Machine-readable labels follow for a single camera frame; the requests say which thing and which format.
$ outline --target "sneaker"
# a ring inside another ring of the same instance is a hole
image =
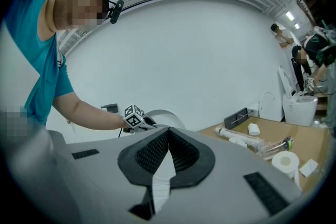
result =
[[[319,125],[319,128],[326,129],[326,128],[328,128],[328,126],[326,126],[324,123],[321,123],[321,124]]]

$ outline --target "black shirt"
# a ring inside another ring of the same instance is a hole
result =
[[[336,59],[336,46],[331,46],[325,51],[321,51],[327,46],[329,46],[329,42],[317,34],[315,34],[306,44],[305,51],[318,67],[321,67],[323,64],[328,66]]]

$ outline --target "fluorescent light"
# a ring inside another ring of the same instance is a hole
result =
[[[293,16],[292,13],[287,12],[287,13],[286,13],[286,16],[287,16],[290,20],[294,20],[294,16]]]

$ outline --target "qr code cube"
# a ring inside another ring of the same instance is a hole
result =
[[[141,110],[134,104],[124,109],[124,121],[131,128],[135,128],[138,125],[142,124],[142,113]]]

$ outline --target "brown tabletop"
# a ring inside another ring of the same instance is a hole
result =
[[[303,192],[311,190],[322,177],[321,167],[327,155],[327,147],[329,141],[328,129],[321,129],[315,127],[304,127],[298,125],[287,124],[284,122],[264,120],[260,118],[250,117],[242,124],[233,128],[234,131],[248,134],[247,126],[250,123],[256,123],[259,127],[259,138],[265,142],[276,142],[284,139],[287,136],[294,137],[292,152],[294,152],[300,159],[299,168],[304,165],[309,159],[316,161],[319,166],[315,173],[312,173],[308,178],[305,178],[299,173],[300,187]],[[224,139],[215,132],[215,127],[221,124],[214,125],[199,131],[199,133],[216,138]]]

